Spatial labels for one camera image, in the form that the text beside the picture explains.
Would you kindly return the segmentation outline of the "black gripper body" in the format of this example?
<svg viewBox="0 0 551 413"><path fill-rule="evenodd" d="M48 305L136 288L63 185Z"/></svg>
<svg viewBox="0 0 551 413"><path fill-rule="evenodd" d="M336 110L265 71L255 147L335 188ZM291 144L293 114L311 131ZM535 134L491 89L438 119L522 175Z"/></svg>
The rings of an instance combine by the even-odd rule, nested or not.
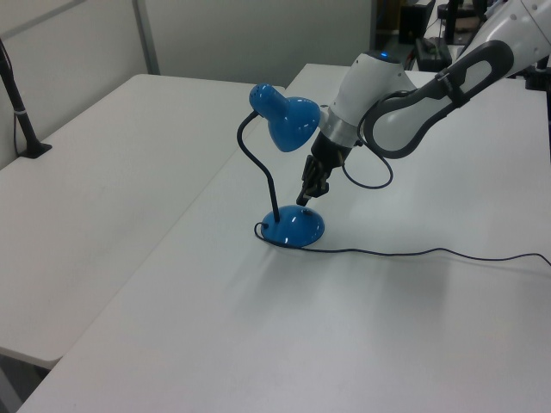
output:
<svg viewBox="0 0 551 413"><path fill-rule="evenodd" d="M350 154L350 148L318 136L312 145L311 154L306 157L302 173L302 187L311 187L315 182L326 181L335 168L340 168Z"/></svg>

